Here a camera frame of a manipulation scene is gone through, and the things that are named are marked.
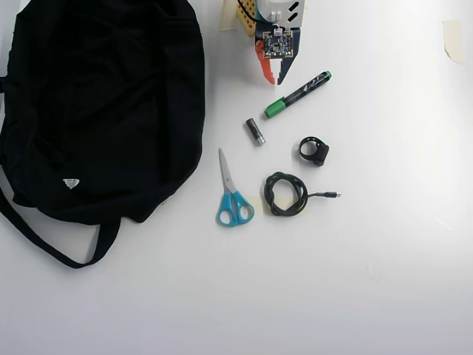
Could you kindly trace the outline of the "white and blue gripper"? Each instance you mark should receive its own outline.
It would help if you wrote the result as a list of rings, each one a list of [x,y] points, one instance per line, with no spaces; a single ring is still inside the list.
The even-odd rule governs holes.
[[[258,0],[256,1],[256,18],[259,22],[256,23],[256,29],[263,28],[265,24],[269,24],[269,27],[276,24],[284,28],[300,29],[306,8],[305,0]],[[293,56],[281,60],[278,85],[282,84],[299,54],[300,33],[300,30],[293,30]],[[265,79],[274,85],[275,79],[270,67],[270,59],[265,57],[263,40],[255,43],[255,52]]]

